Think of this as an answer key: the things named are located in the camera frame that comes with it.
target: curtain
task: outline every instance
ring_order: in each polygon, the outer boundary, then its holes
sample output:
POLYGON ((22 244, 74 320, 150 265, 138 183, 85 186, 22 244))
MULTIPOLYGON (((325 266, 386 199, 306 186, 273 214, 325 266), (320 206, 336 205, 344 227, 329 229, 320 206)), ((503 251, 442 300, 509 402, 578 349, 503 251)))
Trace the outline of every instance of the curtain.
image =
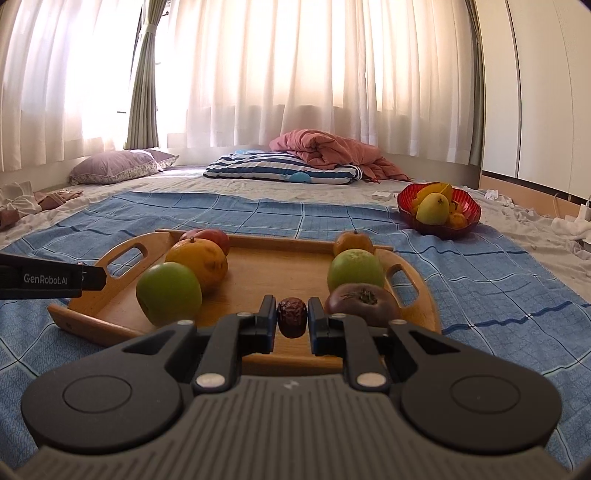
POLYGON ((0 171, 122 147, 140 8, 138 0, 4 4, 0 171))
POLYGON ((472 25, 472 40, 474 49, 474 120, 472 128, 472 146, 470 148, 470 165, 480 167, 482 165, 484 143, 484 113, 485 113, 485 85, 484 85, 484 61, 482 58, 482 37, 480 36, 480 24, 478 12, 474 0, 466 0, 470 23, 472 25))
POLYGON ((164 12, 166 0, 148 0, 143 12, 145 23, 139 50, 134 87, 129 109, 126 148, 158 147, 156 119, 156 29, 164 12))
POLYGON ((168 148, 262 144, 295 128, 468 163, 465 0, 173 0, 157 85, 168 148))

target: white wardrobe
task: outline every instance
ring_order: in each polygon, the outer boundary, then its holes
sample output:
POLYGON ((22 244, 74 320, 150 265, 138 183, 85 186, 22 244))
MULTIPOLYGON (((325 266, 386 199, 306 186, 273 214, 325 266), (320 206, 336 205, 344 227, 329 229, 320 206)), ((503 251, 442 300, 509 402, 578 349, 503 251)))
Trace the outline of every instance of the white wardrobe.
POLYGON ((483 170, 591 194, 591 11, 579 0, 476 0, 483 170))

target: striped pillow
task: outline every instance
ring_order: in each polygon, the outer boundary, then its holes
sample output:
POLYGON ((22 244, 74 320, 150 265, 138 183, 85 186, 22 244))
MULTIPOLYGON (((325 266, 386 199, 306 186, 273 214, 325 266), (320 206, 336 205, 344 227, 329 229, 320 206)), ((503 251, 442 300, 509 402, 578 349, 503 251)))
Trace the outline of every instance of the striped pillow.
POLYGON ((290 181, 296 172, 305 172, 311 183, 347 185, 363 176, 355 165, 342 165, 334 170, 321 170, 310 167, 295 155, 285 152, 265 152, 247 150, 224 155, 211 163, 203 175, 217 179, 255 179, 290 181))

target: metal screw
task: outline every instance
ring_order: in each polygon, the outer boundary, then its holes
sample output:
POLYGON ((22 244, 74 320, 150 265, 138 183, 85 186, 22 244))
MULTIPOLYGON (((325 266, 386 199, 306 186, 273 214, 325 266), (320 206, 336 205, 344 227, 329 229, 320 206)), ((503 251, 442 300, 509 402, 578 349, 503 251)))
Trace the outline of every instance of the metal screw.
POLYGON ((203 388, 221 387, 226 382, 220 374, 201 374, 195 379, 195 383, 203 388))
POLYGON ((357 383, 362 387, 381 387, 386 383, 386 377, 375 372, 366 372, 357 377, 357 383))

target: blue checkered blanket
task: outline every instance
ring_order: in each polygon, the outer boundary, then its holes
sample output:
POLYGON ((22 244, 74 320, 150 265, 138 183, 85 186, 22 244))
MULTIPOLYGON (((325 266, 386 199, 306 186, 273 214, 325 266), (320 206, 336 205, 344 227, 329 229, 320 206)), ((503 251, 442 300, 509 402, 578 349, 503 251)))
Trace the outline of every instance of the blue checkered blanket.
MULTIPOLYGON (((531 368, 560 390, 563 415, 548 444, 550 453, 570 468, 591 455, 591 306, 486 225, 452 242, 407 229, 385 206, 128 192, 27 235, 4 251, 93 264, 130 237, 157 228, 205 226, 319 240, 333 240, 355 227, 376 244, 392 245, 426 280, 445 335, 531 368)), ((122 274, 138 259, 130 252, 111 265, 111 274, 122 274)), ((401 298, 411 302, 415 292, 404 274, 394 280, 401 298)), ((0 458, 12 467, 35 452, 20 415, 27 385, 43 372, 99 350, 60 330, 47 313, 50 302, 0 301, 0 458)))

